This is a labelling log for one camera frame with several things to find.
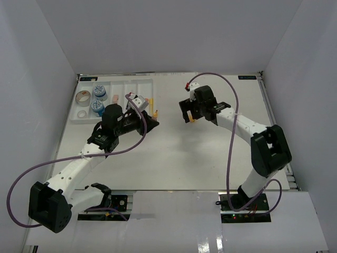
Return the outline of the blue slime jar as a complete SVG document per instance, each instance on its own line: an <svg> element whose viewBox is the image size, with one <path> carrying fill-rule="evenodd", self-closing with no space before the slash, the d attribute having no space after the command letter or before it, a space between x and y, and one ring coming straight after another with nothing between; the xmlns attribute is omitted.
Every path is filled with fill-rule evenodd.
<svg viewBox="0 0 337 253"><path fill-rule="evenodd" d="M97 117L101 117L105 111L105 105L101 100L94 100L90 108Z"/></svg>
<svg viewBox="0 0 337 253"><path fill-rule="evenodd" d="M103 85L96 85L93 87L93 94L96 100L106 101L108 98L106 89Z"/></svg>

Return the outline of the small clear tape roll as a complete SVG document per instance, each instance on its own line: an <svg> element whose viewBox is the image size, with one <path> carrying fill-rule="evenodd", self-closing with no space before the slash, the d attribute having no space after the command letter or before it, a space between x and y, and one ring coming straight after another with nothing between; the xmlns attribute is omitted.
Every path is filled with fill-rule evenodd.
<svg viewBox="0 0 337 253"><path fill-rule="evenodd" d="M80 110L78 113L77 113L77 117L79 119L85 119L87 118L87 112L85 110Z"/></svg>

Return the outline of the yellow highlighter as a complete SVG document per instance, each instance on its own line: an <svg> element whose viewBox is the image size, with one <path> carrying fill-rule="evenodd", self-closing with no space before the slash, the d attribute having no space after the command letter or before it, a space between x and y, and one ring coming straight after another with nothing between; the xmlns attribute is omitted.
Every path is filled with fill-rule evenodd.
<svg viewBox="0 0 337 253"><path fill-rule="evenodd" d="M150 98L149 99L149 112L150 112L150 114L153 114L153 109L154 109L154 99Z"/></svg>

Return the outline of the pink orange highlighter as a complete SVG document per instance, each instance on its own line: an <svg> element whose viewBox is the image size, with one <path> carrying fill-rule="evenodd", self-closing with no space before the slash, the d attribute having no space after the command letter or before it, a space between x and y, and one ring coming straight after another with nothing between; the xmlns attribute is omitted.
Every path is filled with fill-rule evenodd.
<svg viewBox="0 0 337 253"><path fill-rule="evenodd" d="M152 115L153 120L157 121L157 118L158 118L158 110L156 110Z"/></svg>

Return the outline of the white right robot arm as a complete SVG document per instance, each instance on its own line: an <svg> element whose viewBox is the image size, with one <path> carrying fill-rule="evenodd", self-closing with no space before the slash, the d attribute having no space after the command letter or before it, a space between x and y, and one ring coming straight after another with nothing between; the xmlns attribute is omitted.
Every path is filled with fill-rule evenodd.
<svg viewBox="0 0 337 253"><path fill-rule="evenodd" d="M188 112L193 119L205 118L218 127L231 130L251 147L251 170L247 179L238 188L237 196L231 201L236 207L252 209L256 203L255 195L267 182L292 160L292 155L284 132L277 124L266 126L235 113L227 103L218 103L208 85L198 83L187 85L190 97L179 102L183 119L190 122Z"/></svg>

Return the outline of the large clear tape roll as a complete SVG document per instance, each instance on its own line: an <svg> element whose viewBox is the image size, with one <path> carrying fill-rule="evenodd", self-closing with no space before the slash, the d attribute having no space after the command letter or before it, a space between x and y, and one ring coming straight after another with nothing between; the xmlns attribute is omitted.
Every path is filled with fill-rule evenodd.
<svg viewBox="0 0 337 253"><path fill-rule="evenodd" d="M90 100L91 100L91 94L87 90L79 91L76 94L76 96L75 96L75 102L80 107L87 107L87 106L89 106L90 105Z"/></svg>

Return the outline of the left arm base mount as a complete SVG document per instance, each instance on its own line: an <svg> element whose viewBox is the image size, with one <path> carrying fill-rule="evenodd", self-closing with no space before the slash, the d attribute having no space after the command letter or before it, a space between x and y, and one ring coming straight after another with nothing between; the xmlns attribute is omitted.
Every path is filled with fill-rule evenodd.
<svg viewBox="0 0 337 253"><path fill-rule="evenodd" d="M128 196L114 194L112 189L100 183L86 186L81 192L81 201L85 204L85 212L125 212L127 210Z"/></svg>

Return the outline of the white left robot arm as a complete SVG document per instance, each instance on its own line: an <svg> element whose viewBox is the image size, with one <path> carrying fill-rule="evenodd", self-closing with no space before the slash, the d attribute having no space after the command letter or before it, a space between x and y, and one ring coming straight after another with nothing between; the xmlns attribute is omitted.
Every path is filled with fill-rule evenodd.
<svg viewBox="0 0 337 253"><path fill-rule="evenodd" d="M119 144L119 137L136 131L141 136L159 126L146 111L130 108L126 113L117 104L108 105L101 121L94 127L78 156L56 176L44 183L33 184L29 194L28 215L54 233L61 232L69 223L75 202L73 191L80 182Z"/></svg>

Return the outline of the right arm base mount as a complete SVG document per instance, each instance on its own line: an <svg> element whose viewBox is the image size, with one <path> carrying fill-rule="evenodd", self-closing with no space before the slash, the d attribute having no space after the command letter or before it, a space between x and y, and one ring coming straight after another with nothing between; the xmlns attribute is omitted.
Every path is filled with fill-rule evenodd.
<svg viewBox="0 0 337 253"><path fill-rule="evenodd" d="M245 200L238 193L230 195L228 198L227 194L219 195L219 200L215 202L216 205L220 206L222 211L233 211L230 208L229 201L230 199L232 203L232 207L234 209L242 208L245 204L247 204L250 199ZM250 203L247 207L243 209L243 212L246 212L248 216L252 216L257 212L267 212L269 211L269 203L265 193L260 194L252 203Z"/></svg>

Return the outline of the yellow cap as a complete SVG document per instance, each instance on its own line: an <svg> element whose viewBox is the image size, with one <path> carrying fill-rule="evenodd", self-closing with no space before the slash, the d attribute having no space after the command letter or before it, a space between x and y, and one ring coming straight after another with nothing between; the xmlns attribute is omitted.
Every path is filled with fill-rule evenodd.
<svg viewBox="0 0 337 253"><path fill-rule="evenodd" d="M190 123L194 123L195 119L191 115L189 115L189 121L190 121Z"/></svg>

